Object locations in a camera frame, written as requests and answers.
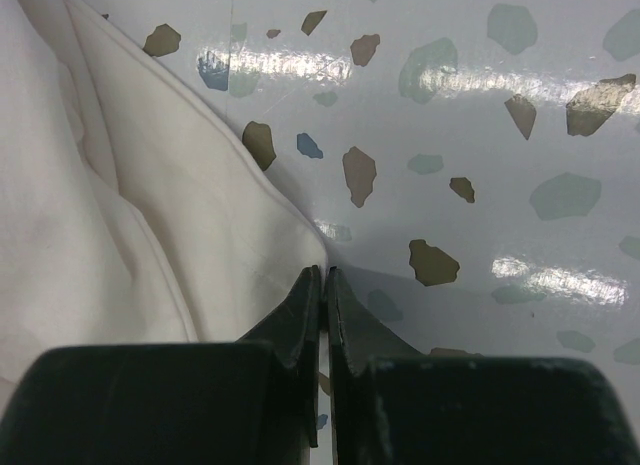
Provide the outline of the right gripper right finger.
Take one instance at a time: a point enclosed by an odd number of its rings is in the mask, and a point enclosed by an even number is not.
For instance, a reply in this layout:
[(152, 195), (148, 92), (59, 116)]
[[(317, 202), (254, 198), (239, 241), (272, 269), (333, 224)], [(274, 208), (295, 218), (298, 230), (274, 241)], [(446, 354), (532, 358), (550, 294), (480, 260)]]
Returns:
[(635, 464), (617, 396), (590, 363), (426, 355), (339, 269), (326, 282), (338, 464)]

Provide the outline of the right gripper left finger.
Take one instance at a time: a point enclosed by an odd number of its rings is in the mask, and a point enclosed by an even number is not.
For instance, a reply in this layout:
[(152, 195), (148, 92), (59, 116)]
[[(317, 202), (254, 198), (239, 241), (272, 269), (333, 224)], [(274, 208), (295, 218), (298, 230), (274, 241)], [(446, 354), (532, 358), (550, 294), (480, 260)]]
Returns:
[(27, 370), (5, 464), (305, 464), (318, 444), (321, 273), (234, 342), (66, 347)]

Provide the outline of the white t shirt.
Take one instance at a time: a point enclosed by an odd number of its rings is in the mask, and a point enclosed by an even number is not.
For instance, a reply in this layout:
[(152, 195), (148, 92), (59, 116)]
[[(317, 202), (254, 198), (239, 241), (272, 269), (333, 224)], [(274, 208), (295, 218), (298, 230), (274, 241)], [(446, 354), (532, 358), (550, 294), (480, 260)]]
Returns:
[(82, 0), (1, 0), (1, 382), (66, 345), (229, 341), (323, 243)]

